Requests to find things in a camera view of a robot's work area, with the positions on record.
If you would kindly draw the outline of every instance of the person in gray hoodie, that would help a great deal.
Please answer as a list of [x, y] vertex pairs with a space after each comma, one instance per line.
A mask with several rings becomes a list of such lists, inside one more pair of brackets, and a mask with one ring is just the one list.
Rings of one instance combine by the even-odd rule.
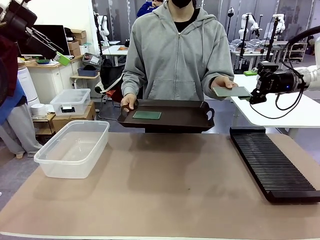
[[236, 86], [224, 27], [192, 0], [165, 0], [134, 22], [123, 73], [121, 105], [132, 110], [141, 87], [144, 99], [203, 101]]

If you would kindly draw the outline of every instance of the hoodie sleeve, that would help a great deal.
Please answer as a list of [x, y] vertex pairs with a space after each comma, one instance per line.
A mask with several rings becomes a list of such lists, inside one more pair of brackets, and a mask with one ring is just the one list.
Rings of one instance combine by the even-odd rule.
[[234, 80], [234, 71], [231, 63], [231, 55], [227, 36], [224, 35], [213, 46], [209, 58], [206, 73], [201, 81], [202, 89], [205, 95], [213, 99], [222, 100], [214, 91], [211, 90], [212, 80], [218, 76], [227, 76], [231, 81]]
[[123, 71], [123, 83], [121, 85], [123, 96], [127, 94], [137, 95], [139, 89], [147, 82], [141, 42], [136, 37], [136, 26], [136, 23], [132, 26], [130, 47]]
[[139, 18], [145, 14], [150, 13], [150, 11], [148, 11], [148, 9], [152, 6], [152, 1], [146, 1], [142, 7], [139, 9], [138, 13], [136, 14], [136, 16]]

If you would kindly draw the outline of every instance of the gray pants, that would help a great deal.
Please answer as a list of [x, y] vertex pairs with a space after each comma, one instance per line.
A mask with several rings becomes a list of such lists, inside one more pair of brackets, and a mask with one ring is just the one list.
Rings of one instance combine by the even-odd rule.
[[34, 154], [42, 145], [36, 140], [35, 127], [27, 104], [15, 107], [3, 125], [0, 125], [0, 138], [10, 152]]

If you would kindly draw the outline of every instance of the person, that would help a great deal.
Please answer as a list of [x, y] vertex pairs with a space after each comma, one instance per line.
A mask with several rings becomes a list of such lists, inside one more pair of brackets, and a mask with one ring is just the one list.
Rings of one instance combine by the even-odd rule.
[[231, 89], [234, 73], [227, 34], [214, 15], [192, 0], [165, 0], [132, 26], [121, 86], [121, 105], [134, 109], [139, 89], [151, 100], [220, 99], [213, 87]]
[[0, 37], [0, 82], [9, 83], [12, 92], [8, 91], [2, 95], [0, 104], [0, 138], [3, 140], [9, 151], [16, 155], [17, 159], [22, 159], [24, 153], [36, 153], [42, 145], [36, 140], [35, 128], [31, 114], [27, 106], [26, 94], [17, 79], [18, 64], [17, 50], [13, 42], [4, 37]]
[[155, 10], [163, 4], [163, 1], [164, 0], [146, 1], [137, 12], [136, 17], [139, 18], [145, 14], [152, 13], [153, 10]]

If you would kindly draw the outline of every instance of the hoodie pocket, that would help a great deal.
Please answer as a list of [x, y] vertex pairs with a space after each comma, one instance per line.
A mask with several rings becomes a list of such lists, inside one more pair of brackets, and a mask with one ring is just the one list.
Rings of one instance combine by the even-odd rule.
[[151, 91], [147, 99], [153, 100], [173, 100], [175, 91], [175, 82], [172, 80], [157, 80], [152, 84]]
[[176, 81], [175, 99], [184, 101], [199, 101], [196, 83], [194, 81]]

